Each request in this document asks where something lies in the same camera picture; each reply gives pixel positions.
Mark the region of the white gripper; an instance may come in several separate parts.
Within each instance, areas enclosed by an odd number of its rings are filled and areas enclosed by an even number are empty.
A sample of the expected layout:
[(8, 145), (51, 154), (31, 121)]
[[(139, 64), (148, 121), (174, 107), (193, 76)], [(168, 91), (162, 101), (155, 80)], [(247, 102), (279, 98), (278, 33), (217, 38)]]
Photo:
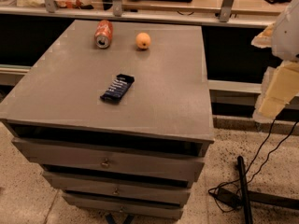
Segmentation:
[(273, 55), (285, 60), (266, 69), (252, 115), (255, 121), (271, 121), (299, 93), (299, 0), (291, 0), (275, 24), (256, 35), (251, 45), (272, 47)]

